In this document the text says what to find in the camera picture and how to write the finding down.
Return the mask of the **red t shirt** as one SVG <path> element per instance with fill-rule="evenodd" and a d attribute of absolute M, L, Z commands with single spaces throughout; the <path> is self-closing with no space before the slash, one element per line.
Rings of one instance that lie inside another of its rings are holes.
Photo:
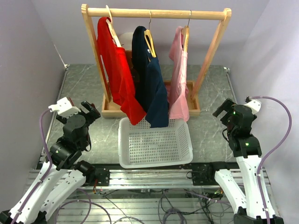
<path fill-rule="evenodd" d="M 135 85 L 125 49 L 117 47 L 114 43 L 108 20 L 108 17 L 101 17 L 98 21 L 99 56 L 108 76 L 113 102 L 120 106 L 120 110 L 127 115 L 131 124 L 136 125 L 145 117 L 146 112 L 135 98 Z"/>

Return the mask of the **yellow wooden hanger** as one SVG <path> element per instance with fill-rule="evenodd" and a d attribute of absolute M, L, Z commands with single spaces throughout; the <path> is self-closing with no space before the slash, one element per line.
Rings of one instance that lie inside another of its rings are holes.
<path fill-rule="evenodd" d="M 150 21 L 149 21 L 149 27 L 148 29 L 146 29 L 144 31 L 144 39 L 148 45 L 148 48 L 149 48 L 149 51 L 152 55 L 152 57 L 156 57 L 156 52 L 155 52 L 155 47 L 154 47 L 154 41 L 153 41 L 153 38 L 152 38 L 152 35 L 151 35 L 151 31 L 150 31 L 150 23 L 151 23 L 151 11 L 149 10 L 149 18 L 150 18 Z"/>

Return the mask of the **light wooden hanger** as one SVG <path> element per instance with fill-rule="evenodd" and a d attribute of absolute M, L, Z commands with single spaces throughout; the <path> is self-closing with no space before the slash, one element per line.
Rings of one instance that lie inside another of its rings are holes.
<path fill-rule="evenodd" d="M 108 15 L 109 15 L 109 18 L 106 19 L 106 23 L 108 25 L 108 29 L 109 29 L 109 32 L 110 32 L 110 35 L 113 39 L 113 42 L 115 43 L 115 45 L 119 48 L 121 48 L 121 43 L 118 39 L 118 36 L 113 28 L 113 18 L 112 18 L 112 14 L 111 14 L 111 11 L 110 11 L 110 8 L 108 5 L 106 5 L 106 9 L 108 11 Z"/>

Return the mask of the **navy blue t shirt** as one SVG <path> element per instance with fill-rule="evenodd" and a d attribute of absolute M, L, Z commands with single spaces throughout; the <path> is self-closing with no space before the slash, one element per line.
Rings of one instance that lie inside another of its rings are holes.
<path fill-rule="evenodd" d="M 145 120 L 151 128 L 167 127 L 169 103 L 159 60 L 146 43 L 144 26 L 138 26 L 132 38 L 132 64 L 139 76 L 135 98 L 146 112 Z"/>

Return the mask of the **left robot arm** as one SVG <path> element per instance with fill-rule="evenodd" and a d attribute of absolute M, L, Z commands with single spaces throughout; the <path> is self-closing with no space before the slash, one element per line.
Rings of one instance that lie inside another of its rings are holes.
<path fill-rule="evenodd" d="M 89 126 L 100 112 L 87 101 L 81 105 L 87 112 L 67 97 L 48 107 L 64 125 L 63 136 L 51 148 L 44 148 L 47 159 L 38 176 L 13 208 L 1 212 L 2 224 L 45 224 L 77 188 L 95 181 L 95 167 L 78 159 L 91 147 Z"/>

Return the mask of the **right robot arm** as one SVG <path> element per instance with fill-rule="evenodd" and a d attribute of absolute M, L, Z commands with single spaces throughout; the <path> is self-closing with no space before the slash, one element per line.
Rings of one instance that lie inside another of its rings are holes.
<path fill-rule="evenodd" d="M 206 179 L 212 185 L 219 184 L 224 191 L 234 211 L 235 224 L 282 224 L 283 218 L 275 213 L 262 174 L 259 140 L 251 133 L 261 103 L 254 99 L 246 102 L 240 105 L 228 98 L 213 113 L 218 117 L 226 112 L 221 123 L 226 127 L 226 139 L 239 166 L 243 188 L 236 183 L 225 162 L 215 163 L 207 171 Z"/>

